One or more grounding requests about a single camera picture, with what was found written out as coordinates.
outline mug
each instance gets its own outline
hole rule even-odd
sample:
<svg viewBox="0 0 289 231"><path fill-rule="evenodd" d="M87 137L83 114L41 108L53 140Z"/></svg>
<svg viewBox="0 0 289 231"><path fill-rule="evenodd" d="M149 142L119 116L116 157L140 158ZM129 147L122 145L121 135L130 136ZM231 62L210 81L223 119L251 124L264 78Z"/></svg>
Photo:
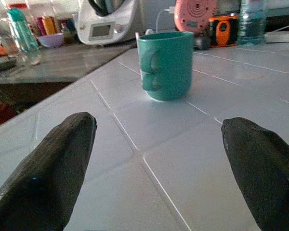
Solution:
<svg viewBox="0 0 289 231"><path fill-rule="evenodd" d="M186 95L192 80L194 33L166 32L137 39L143 89L157 100Z"/></svg>

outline mug handle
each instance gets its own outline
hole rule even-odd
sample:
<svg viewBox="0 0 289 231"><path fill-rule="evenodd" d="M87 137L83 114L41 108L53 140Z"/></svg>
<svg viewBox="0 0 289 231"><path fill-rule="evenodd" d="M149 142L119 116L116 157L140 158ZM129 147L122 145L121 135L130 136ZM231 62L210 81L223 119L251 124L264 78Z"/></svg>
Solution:
<svg viewBox="0 0 289 231"><path fill-rule="evenodd" d="M143 71L142 86L144 90L156 91L161 88L160 85L153 84L154 73L157 70L151 66L152 58L158 51L154 49L147 50L142 56L140 61L140 69Z"/></svg>

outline white cable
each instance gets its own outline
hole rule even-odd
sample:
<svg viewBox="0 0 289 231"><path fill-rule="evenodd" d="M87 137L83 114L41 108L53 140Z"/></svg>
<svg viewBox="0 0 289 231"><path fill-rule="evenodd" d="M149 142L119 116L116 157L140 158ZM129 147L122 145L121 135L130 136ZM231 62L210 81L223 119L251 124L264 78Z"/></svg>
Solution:
<svg viewBox="0 0 289 231"><path fill-rule="evenodd" d="M288 27L289 27L289 26L285 26L285 27L282 27L282 28L280 28L280 29L274 30L274 31L272 31L272 32L280 31L280 30L286 29L286 28L288 28Z"/></svg>
<svg viewBox="0 0 289 231"><path fill-rule="evenodd" d="M161 11L158 13L158 16L157 16L156 22L155 22L155 27L156 27L155 33L158 33L158 20L159 20L160 14L161 14L163 11L169 11L169 9L161 10Z"/></svg>

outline purple bowl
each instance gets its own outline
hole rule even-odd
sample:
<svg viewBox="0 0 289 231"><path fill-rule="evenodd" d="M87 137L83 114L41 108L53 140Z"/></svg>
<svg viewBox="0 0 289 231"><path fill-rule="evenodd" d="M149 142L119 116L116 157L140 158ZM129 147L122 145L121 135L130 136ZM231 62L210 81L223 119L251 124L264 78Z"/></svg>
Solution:
<svg viewBox="0 0 289 231"><path fill-rule="evenodd" d="M64 42L63 33L57 33L52 35L44 35L39 37L39 42L48 48L60 47Z"/></svg>

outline kitchen counter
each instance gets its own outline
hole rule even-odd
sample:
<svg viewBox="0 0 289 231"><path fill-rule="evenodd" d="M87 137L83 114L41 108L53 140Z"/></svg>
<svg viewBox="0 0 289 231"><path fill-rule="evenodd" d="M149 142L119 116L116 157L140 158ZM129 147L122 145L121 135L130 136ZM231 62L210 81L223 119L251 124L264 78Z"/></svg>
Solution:
<svg viewBox="0 0 289 231"><path fill-rule="evenodd" d="M73 44L41 49L39 65L0 72L0 101L40 102L133 47L134 41L104 47Z"/></svg>
<svg viewBox="0 0 289 231"><path fill-rule="evenodd" d="M131 49L0 126L0 186L64 118L98 129L65 231L259 231L224 151L221 124L245 117L289 144L289 43L197 51L173 102L141 88Z"/></svg>

